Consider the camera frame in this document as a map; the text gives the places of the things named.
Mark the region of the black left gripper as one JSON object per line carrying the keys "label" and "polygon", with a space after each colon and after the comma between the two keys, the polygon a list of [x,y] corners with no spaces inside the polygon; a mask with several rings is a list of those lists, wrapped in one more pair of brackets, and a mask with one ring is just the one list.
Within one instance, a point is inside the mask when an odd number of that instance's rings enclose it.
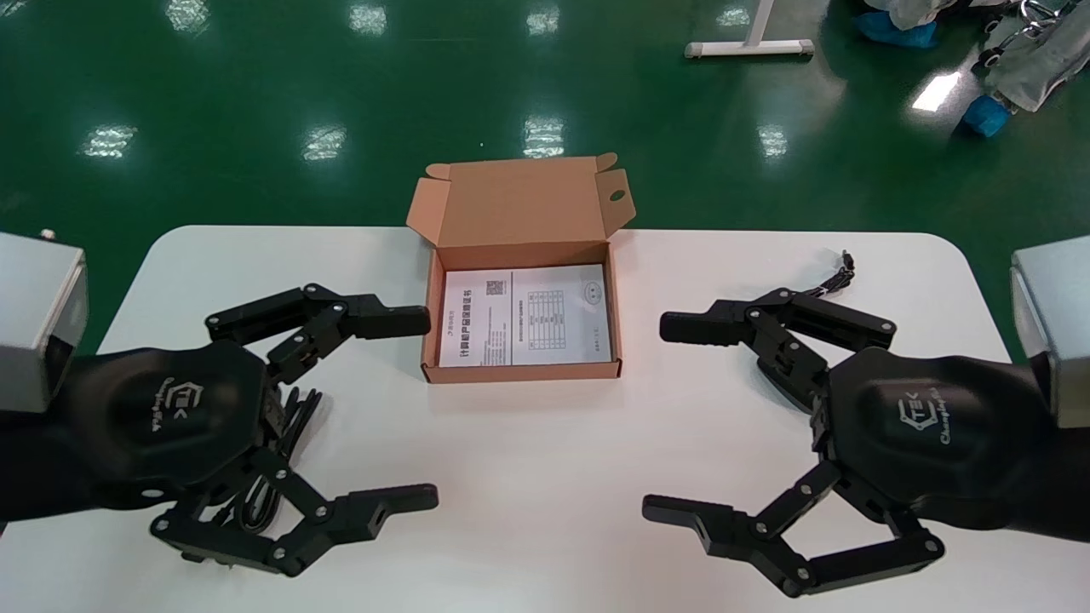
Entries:
{"label": "black left gripper", "polygon": [[[425,336],[427,306],[386,306],[377,295],[336,295],[307,284],[205,318],[213,344],[187,350],[140,348],[81,358],[60,388],[65,442],[86,472],[92,508],[134,510],[208,486],[261,443],[276,387],[295,383],[347,339]],[[241,346],[289,333],[267,366]],[[396,513],[439,505],[432,484],[354,491],[323,498],[275,450],[241,461],[302,513],[280,538],[202,521],[204,494],[186,494],[152,521],[152,536],[187,558],[295,577],[334,546],[373,541]]]}

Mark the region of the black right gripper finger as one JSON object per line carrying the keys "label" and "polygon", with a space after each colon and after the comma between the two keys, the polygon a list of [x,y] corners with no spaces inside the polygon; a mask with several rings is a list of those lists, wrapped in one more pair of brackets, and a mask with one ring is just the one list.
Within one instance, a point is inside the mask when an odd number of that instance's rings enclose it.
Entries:
{"label": "black right gripper finger", "polygon": [[861,352],[889,348],[896,330],[887,318],[786,288],[753,301],[717,300],[703,313],[665,312],[659,318],[662,341],[747,346],[760,372],[806,414],[812,414],[818,398],[828,396],[829,366],[802,336]]}

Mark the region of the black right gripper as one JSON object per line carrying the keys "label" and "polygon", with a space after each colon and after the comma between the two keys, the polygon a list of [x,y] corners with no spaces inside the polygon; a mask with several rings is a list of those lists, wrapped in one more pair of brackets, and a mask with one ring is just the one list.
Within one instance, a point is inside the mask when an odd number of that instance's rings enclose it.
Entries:
{"label": "black right gripper", "polygon": [[[916,518],[1012,528],[1019,481],[1056,426],[1027,366],[869,348],[829,370],[824,461],[755,516],[728,505],[644,496],[645,519],[697,532],[708,556],[744,562],[788,598],[923,570],[945,554]],[[836,491],[892,539],[806,558],[785,533]]]}

